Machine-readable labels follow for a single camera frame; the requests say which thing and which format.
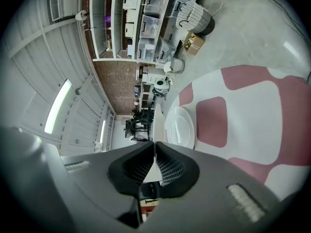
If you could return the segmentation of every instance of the pink and white mat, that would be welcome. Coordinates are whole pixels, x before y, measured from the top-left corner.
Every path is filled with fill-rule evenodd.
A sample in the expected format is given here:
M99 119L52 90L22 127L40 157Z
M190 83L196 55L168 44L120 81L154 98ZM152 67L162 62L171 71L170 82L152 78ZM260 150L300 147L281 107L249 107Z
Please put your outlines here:
M182 106L195 127L197 151L228 159L281 200L299 190L311 166L311 87L302 78L235 66L190 83Z

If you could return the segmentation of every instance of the gray floor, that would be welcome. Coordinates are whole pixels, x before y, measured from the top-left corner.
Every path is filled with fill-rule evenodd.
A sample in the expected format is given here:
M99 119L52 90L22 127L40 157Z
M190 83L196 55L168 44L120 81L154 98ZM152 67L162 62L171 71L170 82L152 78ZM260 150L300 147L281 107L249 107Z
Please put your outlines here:
M256 65L280 69L288 74L307 78L311 58L306 41L295 32L286 13L269 0L222 0L223 5L213 17L214 31L195 55L181 50L185 70L174 78L167 100L157 99L164 116L178 94L193 80L224 67ZM198 0L211 14L220 7L219 0ZM291 17L300 19L285 1Z

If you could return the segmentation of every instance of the trash can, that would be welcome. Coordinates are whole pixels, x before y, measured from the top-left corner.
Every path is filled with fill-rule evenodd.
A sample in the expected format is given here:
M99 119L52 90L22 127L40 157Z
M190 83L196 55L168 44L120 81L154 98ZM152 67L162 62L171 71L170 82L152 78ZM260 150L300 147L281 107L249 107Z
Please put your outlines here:
M164 71L165 72L172 72L172 73L182 73L185 69L185 63L176 58L171 58L171 61L164 64Z
M213 31L215 21L207 9L194 1L188 1L178 12L176 27L198 35L207 35Z

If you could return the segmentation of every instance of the white lamp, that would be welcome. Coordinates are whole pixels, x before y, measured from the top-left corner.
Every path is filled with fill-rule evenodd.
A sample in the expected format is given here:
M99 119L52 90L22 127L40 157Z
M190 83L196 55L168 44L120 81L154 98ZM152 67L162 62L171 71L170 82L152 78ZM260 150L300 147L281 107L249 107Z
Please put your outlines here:
M55 101L52 105L52 108L50 110L47 122L45 124L44 132L52 134L60 106L62 105L65 99L65 96L68 93L71 86L72 86L72 83L70 82L70 80L66 80L62 88L60 89L59 93L57 94Z

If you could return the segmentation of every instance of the cardboard box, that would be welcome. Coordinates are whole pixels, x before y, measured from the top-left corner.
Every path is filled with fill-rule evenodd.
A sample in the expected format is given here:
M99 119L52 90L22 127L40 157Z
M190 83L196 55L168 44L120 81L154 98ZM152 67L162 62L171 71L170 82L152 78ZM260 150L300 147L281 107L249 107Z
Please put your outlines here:
M185 48L185 44L188 43L189 41L189 37L192 35L192 32L188 32L188 34L186 35L184 42L183 42L183 47L186 50L187 53L191 54L191 55L196 55L196 53L200 50L200 48L203 46L204 44L204 39L202 39L199 36L195 36L193 43L191 44L191 46L189 47L189 49Z

